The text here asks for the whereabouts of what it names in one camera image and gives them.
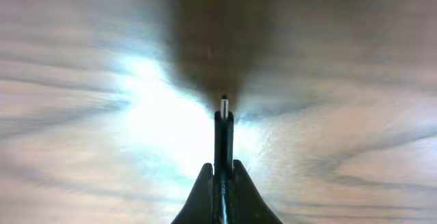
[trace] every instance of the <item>black tool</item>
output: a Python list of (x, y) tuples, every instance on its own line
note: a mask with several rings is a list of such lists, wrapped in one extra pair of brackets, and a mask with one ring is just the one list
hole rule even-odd
[(239, 160), (233, 160), (234, 115), (226, 96), (214, 114), (214, 173), (206, 163), (172, 224), (281, 224)]

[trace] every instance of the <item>tabletop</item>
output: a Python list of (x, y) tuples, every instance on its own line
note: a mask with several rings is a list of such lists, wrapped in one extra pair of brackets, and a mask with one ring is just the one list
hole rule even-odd
[(284, 223), (437, 223), (437, 0), (0, 0), (0, 223), (170, 223), (227, 94)]

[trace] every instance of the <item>wooden table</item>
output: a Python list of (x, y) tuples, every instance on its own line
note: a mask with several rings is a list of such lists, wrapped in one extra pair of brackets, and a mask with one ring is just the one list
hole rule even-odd
[(0, 0), (0, 223), (169, 223), (220, 95), (284, 223), (437, 223), (437, 0)]

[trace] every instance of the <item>metal tip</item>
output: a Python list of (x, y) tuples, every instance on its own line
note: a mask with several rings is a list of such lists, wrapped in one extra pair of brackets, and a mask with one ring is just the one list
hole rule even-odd
[(221, 102), (220, 102), (220, 117), (222, 120), (226, 120), (228, 115), (229, 115), (229, 100), (227, 99), (226, 95), (223, 95), (221, 97)]

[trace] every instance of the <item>wooden surface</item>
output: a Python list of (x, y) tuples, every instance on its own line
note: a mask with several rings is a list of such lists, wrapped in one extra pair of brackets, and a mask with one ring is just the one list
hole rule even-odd
[(0, 0), (0, 223), (169, 223), (228, 93), (284, 223), (437, 223), (437, 0)]

